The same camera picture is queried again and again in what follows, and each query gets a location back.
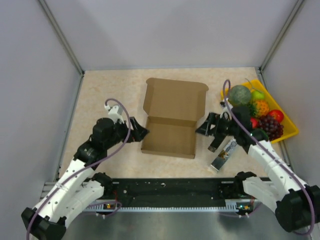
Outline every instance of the white wall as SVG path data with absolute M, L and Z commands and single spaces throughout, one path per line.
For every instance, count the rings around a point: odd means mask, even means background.
M 320 185 L 320 1 L 306 1 L 265 70 L 267 87 L 300 130 L 286 141 L 295 171 Z
M 0 8 L 0 239 L 25 239 L 20 217 L 59 163 L 80 75 L 35 0 Z
M 47 0 L 85 70 L 260 66 L 296 0 Z

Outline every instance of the plastic fruit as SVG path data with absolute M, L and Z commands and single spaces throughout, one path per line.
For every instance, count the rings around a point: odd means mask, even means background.
M 258 90 L 254 90 L 252 93 L 251 93 L 251 100 L 254 101 L 254 100 L 263 100 L 265 99 L 265 94 L 261 91 L 258 91 Z
M 269 112 L 269 105 L 265 100 L 254 100 L 247 105 L 250 109 L 250 115 L 255 118 L 260 118 L 267 115 Z
M 275 110 L 272 110 L 268 113 L 268 115 L 272 116 L 275 120 L 277 120 L 279 123 L 281 123 L 284 118 L 285 118 L 285 115 L 282 111 L 278 110 L 278 109 L 275 109 Z
M 258 127 L 258 120 L 255 119 L 254 117 L 250 118 L 250 121 L 252 123 L 252 128 L 255 129 L 256 127 Z
M 271 115 L 262 116 L 258 122 L 258 128 L 266 132 L 270 141 L 284 134 L 284 126 Z
M 251 100 L 249 88 L 243 85 L 236 85 L 230 89 L 228 101 L 234 106 L 247 105 Z

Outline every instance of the green apple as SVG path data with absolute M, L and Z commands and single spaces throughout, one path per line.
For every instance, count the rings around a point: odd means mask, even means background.
M 265 94 L 261 91 L 254 90 L 251 93 L 251 100 L 263 100 L 265 99 Z

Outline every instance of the green melon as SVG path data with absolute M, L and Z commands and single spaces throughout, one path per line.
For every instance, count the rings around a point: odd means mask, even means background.
M 247 105 L 251 100 L 251 92 L 249 88 L 243 85 L 236 85 L 230 89 L 229 92 L 229 103 L 234 107 Z

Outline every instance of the box lid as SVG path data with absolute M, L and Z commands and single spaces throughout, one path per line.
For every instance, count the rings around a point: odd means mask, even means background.
M 146 83 L 143 109 L 150 117 L 198 121 L 205 114 L 206 84 L 161 78 Z

